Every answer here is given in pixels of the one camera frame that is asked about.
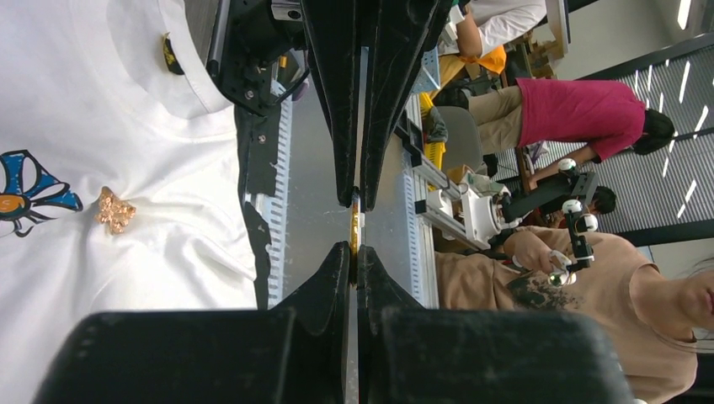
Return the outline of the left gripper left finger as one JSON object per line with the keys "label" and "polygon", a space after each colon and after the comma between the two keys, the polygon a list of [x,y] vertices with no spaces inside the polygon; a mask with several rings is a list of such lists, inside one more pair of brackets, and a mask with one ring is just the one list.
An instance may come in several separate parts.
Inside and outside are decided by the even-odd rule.
{"label": "left gripper left finger", "polygon": [[101,312],[53,359],[38,403],[341,403],[347,242],[261,311]]}

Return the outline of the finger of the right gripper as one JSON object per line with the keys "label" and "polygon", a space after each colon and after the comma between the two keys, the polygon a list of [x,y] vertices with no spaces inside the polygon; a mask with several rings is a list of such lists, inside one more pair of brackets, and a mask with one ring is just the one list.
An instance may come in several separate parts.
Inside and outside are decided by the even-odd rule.
{"label": "finger of the right gripper", "polygon": [[333,141],[338,202],[352,204],[359,97],[356,1],[301,2],[312,72]]}
{"label": "finger of the right gripper", "polygon": [[386,147],[412,92],[425,51],[436,46],[451,1],[368,1],[365,116],[360,153],[362,209],[376,205]]}

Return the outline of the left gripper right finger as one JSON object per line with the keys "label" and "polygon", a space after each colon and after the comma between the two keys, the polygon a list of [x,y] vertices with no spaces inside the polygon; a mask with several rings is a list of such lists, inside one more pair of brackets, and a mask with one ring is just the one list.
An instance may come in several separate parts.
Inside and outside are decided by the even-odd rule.
{"label": "left gripper right finger", "polygon": [[377,252],[356,258],[362,403],[632,403],[590,318],[421,306]]}

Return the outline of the round gold coin brooch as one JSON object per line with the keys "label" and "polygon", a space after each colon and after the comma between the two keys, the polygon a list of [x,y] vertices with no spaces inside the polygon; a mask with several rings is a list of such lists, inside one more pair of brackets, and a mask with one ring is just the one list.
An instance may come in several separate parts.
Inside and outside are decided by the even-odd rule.
{"label": "round gold coin brooch", "polygon": [[353,188],[352,201],[351,201],[351,218],[350,218],[350,236],[349,236],[349,246],[351,261],[356,264],[360,246],[362,244],[362,211],[361,211],[361,198],[360,190],[357,187]]}

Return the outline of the gold leaf brooch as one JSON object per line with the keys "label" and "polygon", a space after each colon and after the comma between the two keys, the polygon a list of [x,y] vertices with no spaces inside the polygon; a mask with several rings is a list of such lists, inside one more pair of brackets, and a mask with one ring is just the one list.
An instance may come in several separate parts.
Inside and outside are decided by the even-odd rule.
{"label": "gold leaf brooch", "polygon": [[123,233],[135,215],[135,206],[120,199],[110,188],[102,187],[94,220],[110,235]]}

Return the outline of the white t-shirt with daisy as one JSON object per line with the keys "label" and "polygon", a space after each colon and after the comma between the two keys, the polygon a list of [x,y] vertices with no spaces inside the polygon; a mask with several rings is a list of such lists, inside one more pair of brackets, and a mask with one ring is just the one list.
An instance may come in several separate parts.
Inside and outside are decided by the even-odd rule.
{"label": "white t-shirt with daisy", "polygon": [[2,402],[95,312],[255,308],[238,179],[183,2],[2,2]]}

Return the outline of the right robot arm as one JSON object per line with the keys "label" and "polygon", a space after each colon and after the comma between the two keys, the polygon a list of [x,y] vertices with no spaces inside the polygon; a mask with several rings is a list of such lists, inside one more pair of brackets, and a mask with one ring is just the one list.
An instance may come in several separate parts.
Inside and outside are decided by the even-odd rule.
{"label": "right robot arm", "polygon": [[338,202],[350,206],[359,190],[370,211],[386,147],[450,9],[438,0],[226,1],[209,72],[230,101],[263,115],[275,104],[270,66],[287,51],[305,51],[333,143]]}

